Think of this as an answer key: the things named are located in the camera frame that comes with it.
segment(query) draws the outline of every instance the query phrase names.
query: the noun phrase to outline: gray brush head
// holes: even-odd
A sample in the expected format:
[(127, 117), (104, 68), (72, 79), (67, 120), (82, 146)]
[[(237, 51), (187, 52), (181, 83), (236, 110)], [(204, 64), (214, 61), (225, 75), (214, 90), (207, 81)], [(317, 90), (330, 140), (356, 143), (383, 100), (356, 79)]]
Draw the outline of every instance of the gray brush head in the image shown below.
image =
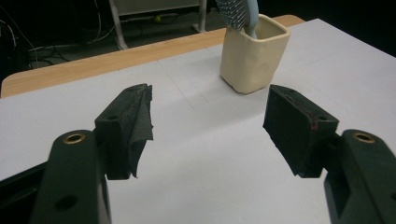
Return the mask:
[(225, 23), (240, 31), (248, 23), (246, 0), (216, 0)]

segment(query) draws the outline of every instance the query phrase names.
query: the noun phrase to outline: white table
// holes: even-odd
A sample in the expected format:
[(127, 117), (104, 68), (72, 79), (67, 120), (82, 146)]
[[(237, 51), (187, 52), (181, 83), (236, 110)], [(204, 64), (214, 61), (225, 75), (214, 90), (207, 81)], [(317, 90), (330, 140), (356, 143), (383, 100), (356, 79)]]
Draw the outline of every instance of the white table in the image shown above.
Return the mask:
[[(396, 59), (329, 24), (290, 27), (273, 83), (299, 91), (395, 153)], [(113, 223), (330, 223), (323, 177), (301, 179), (262, 128), (268, 89), (219, 77), (222, 45), (0, 100), (0, 179), (45, 161), (53, 140), (92, 130), (125, 88), (153, 86), (154, 141), (138, 179), (108, 181)]]

